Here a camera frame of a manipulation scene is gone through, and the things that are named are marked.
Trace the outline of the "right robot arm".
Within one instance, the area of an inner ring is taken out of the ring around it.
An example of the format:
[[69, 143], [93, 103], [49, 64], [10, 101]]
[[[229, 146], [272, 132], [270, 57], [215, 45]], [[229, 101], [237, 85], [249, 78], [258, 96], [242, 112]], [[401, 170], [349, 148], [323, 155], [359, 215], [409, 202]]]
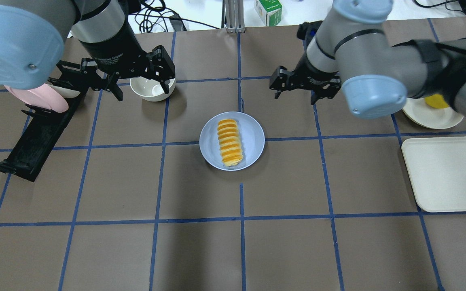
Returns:
[[279, 66], [269, 88], [313, 91], [311, 103], [342, 90], [351, 113], [364, 119], [401, 110], [409, 98], [441, 94], [466, 117], [466, 38], [412, 39], [391, 46], [383, 22], [392, 0], [335, 0], [298, 61]]

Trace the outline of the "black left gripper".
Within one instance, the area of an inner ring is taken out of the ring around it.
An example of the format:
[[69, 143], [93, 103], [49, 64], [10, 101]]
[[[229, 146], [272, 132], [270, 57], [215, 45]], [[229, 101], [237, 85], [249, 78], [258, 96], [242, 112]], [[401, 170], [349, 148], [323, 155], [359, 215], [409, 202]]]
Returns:
[[[169, 93], [170, 82], [175, 79], [173, 60], [162, 45], [151, 52], [144, 51], [129, 24], [108, 40], [88, 42], [80, 40], [91, 58], [80, 61], [80, 73], [84, 83], [94, 91], [111, 92], [118, 100], [123, 100], [123, 92], [118, 80], [144, 77], [157, 81], [165, 94]], [[98, 71], [106, 73], [102, 77]]]

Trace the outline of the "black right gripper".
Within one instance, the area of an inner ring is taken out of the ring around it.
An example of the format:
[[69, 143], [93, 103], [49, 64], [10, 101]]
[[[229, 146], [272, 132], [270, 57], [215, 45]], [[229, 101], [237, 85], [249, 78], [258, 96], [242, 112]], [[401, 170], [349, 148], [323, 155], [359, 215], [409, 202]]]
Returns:
[[[304, 42], [307, 49], [309, 44], [316, 46], [314, 37], [323, 21], [303, 22], [296, 31], [296, 37]], [[278, 99], [282, 92], [296, 89], [309, 90], [311, 105], [318, 100], [333, 99], [341, 89], [340, 77], [336, 72], [324, 72], [315, 68], [312, 64], [313, 57], [308, 57], [305, 52], [296, 68], [288, 71], [284, 66], [278, 66], [269, 78], [269, 88], [274, 91], [274, 98]]]

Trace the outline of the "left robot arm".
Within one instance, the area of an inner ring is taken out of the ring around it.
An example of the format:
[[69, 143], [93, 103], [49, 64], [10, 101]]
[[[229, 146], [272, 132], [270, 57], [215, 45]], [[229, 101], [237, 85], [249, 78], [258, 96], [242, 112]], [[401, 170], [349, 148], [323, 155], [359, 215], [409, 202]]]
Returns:
[[78, 39], [95, 62], [80, 65], [85, 87], [123, 99], [120, 79], [158, 81], [165, 93], [175, 66], [163, 46], [141, 48], [128, 22], [135, 0], [0, 0], [0, 85], [28, 90], [46, 82], [60, 61], [68, 34]]

